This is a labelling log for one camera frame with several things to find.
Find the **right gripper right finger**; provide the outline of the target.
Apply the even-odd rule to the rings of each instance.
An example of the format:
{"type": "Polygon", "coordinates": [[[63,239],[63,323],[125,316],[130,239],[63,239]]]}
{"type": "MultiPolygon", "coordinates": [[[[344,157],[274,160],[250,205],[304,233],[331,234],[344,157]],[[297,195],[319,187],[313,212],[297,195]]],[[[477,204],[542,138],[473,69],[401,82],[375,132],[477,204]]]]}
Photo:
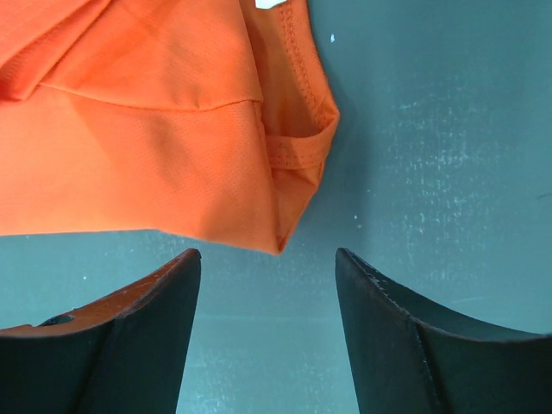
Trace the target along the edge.
{"type": "Polygon", "coordinates": [[[451,310],[346,248],[335,273],[360,412],[550,412],[550,335],[451,310]]]}

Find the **orange t shirt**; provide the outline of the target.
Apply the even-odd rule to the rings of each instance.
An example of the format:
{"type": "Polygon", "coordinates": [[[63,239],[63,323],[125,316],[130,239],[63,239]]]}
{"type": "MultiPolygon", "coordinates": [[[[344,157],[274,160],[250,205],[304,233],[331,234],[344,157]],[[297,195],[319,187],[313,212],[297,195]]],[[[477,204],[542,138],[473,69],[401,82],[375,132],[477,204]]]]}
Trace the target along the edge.
{"type": "Polygon", "coordinates": [[[281,253],[340,113],[304,1],[4,1],[3,235],[281,253]]]}

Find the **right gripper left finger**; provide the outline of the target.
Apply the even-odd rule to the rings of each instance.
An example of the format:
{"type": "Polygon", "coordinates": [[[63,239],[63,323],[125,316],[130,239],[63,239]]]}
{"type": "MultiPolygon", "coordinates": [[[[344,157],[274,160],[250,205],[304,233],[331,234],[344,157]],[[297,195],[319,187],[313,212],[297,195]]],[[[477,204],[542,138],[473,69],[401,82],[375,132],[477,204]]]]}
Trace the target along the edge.
{"type": "Polygon", "coordinates": [[[174,413],[201,254],[33,326],[1,331],[3,413],[174,413]]]}

